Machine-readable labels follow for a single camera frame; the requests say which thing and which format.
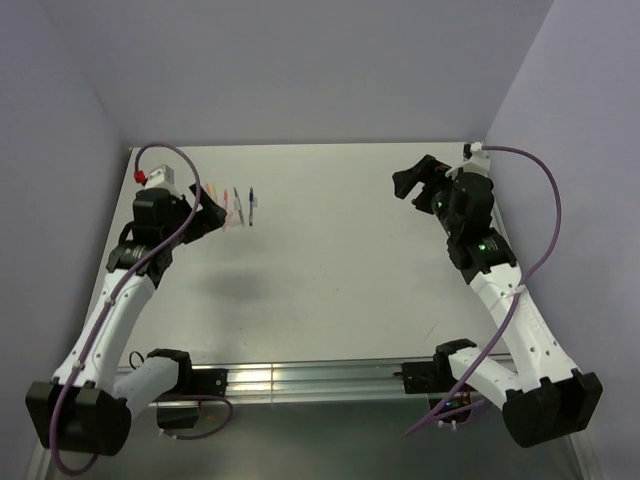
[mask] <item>lavender wall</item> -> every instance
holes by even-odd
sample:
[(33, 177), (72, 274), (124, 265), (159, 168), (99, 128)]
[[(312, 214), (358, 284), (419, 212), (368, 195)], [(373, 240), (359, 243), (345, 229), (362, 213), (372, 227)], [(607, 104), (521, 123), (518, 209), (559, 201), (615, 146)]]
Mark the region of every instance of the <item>lavender wall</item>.
[(484, 136), (552, 0), (41, 0), (132, 144)]
[[(608, 478), (636, 478), (640, 423), (640, 2), (557, 0), (487, 141), (531, 149), (558, 177), (561, 241), (531, 289), (558, 338), (605, 394), (590, 427)], [(531, 265), (552, 229), (534, 166), (495, 155), (505, 221)]]
[(0, 5), (0, 478), (36, 441), (24, 396), (79, 329), (124, 166), (118, 133), (33, 0)]

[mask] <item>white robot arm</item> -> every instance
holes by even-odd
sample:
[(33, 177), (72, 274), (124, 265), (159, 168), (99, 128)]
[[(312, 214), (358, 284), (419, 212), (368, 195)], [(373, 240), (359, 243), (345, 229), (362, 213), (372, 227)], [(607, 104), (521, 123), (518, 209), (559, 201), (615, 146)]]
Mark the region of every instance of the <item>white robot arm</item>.
[(454, 340), (436, 349), (433, 362), (411, 367), (424, 369), (411, 375), (414, 381), (426, 380), (422, 390), (413, 385), (409, 392), (405, 378), (405, 391), (449, 390), (480, 361), (466, 383), (502, 410), (507, 429), (519, 445), (529, 447), (583, 430), (602, 394), (602, 385), (594, 373), (580, 372), (554, 338), (526, 286), (520, 285), (522, 272), (516, 257), (494, 228), (493, 183), (486, 176), (488, 156), (476, 144), (467, 144), (464, 157), (461, 165), (451, 168), (425, 156), (413, 168), (393, 175), (395, 195), (406, 198), (418, 182), (424, 183), (413, 204), (438, 218), (448, 235), (453, 265), (498, 328), (515, 296), (517, 307), (502, 338), (516, 371), (489, 357), (480, 359), (481, 350), (473, 342)]
[[(195, 193), (195, 184), (190, 188)], [(27, 393), (27, 408), (45, 448), (50, 447), (54, 405), (65, 388), (61, 414), (56, 418), (57, 448), (98, 455), (115, 455), (127, 439), (131, 421), (158, 397), (167, 393), (190, 393), (194, 372), (186, 352), (154, 350), (137, 370), (117, 383), (116, 373), (140, 312), (172, 263), (171, 250), (220, 228), (226, 217), (224, 209), (207, 195), (201, 195), (200, 210), (175, 242), (129, 276), (115, 298), (113, 294), (116, 285), (130, 275), (127, 272), (133, 265), (183, 228), (192, 209), (177, 192), (173, 171), (167, 166), (154, 170), (136, 194), (134, 219), (124, 228), (118, 246), (109, 255), (108, 273), (97, 305), (80, 337), (52, 380), (34, 382)], [(103, 314), (105, 302), (109, 302), (111, 308), (93, 342), (88, 342)], [(81, 362), (80, 352), (87, 344), (91, 348)]]

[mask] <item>marker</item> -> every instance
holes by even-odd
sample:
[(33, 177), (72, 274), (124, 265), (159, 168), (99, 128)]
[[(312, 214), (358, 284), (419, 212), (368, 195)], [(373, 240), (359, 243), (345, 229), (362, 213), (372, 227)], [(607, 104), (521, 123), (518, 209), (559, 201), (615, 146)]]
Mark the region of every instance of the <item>marker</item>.
[[(229, 194), (227, 194), (227, 190), (224, 190), (224, 205), (222, 206), (222, 208), (225, 209), (226, 212), (229, 211)], [(224, 219), (224, 225), (222, 226), (222, 231), (224, 232), (227, 229), (227, 219)]]
[(242, 203), (240, 203), (240, 195), (238, 195), (238, 189), (236, 187), (233, 187), (233, 194), (236, 197), (234, 200), (234, 203), (235, 203), (236, 210), (240, 215), (240, 223), (242, 223), (242, 226), (244, 227), (244, 214), (242, 213)]
[(249, 188), (249, 226), (253, 227), (253, 187)]
[(218, 203), (218, 194), (216, 193), (216, 186), (213, 183), (211, 184), (211, 193), (209, 194), (209, 196), (215, 203)]

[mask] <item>cable tie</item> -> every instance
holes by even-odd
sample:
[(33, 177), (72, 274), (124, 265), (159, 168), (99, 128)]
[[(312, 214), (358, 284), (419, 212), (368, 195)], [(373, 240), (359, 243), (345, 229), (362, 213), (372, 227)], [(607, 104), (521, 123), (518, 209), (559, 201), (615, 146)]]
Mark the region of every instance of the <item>cable tie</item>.
[(518, 285), (516, 288), (508, 291), (508, 292), (504, 292), (504, 295), (502, 295), (503, 298), (511, 298), (515, 295), (521, 294), (522, 292), (524, 292), (526, 290), (527, 287), (525, 287), (524, 285)]

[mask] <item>black clamp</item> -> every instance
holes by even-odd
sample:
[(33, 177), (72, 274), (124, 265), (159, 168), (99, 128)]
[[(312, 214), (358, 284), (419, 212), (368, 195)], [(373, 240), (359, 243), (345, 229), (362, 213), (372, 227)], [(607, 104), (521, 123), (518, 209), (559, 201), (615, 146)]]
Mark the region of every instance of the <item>black clamp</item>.
[(432, 361), (427, 362), (404, 362), (402, 372), (396, 373), (401, 376), (404, 384), (404, 393), (408, 395), (416, 393), (441, 393), (451, 390), (456, 384), (456, 379), (451, 373), (449, 355), (464, 348), (476, 347), (477, 345), (466, 338), (452, 340), (436, 347), (436, 353)]
[[(49, 426), (61, 392), (62, 385), (53, 382), (33, 382), (27, 392), (27, 409), (44, 448), (51, 447)], [(125, 399), (92, 386), (71, 387), (58, 423), (58, 448), (113, 456), (124, 446), (130, 429)]]
[(577, 368), (571, 378), (552, 383), (540, 380), (540, 387), (523, 393), (507, 390), (502, 418), (507, 430), (521, 447), (532, 447), (587, 428), (602, 395), (595, 373)]
[[(470, 144), (465, 145), (467, 154), (471, 155)], [(467, 284), (494, 266), (516, 265), (509, 244), (491, 227), (493, 182), (473, 172), (449, 178), (449, 169), (426, 155), (413, 167), (393, 174), (394, 194), (403, 199), (418, 183), (424, 184), (412, 203), (417, 210), (438, 218), (448, 236), (449, 258)]]
[[(193, 369), (187, 352), (180, 350), (156, 349), (147, 355), (170, 358), (178, 362), (178, 381), (176, 386), (165, 392), (158, 401), (175, 400), (176, 395), (211, 395), (224, 397), (227, 389), (225, 368)], [(200, 405), (195, 407), (158, 407), (156, 421), (163, 430), (193, 428), (200, 418)]]
[[(189, 189), (196, 192), (196, 185)], [(137, 270), (140, 276), (149, 276), (158, 287), (164, 272), (171, 266), (171, 251), (177, 245), (191, 243), (209, 232), (222, 227), (227, 212), (209, 195), (200, 195), (200, 208), (182, 235)], [(140, 190), (133, 201), (133, 221), (127, 223), (118, 238), (118, 246), (111, 251), (107, 271), (128, 270), (151, 250), (173, 235), (191, 214), (192, 207), (185, 197), (175, 197), (164, 188)]]

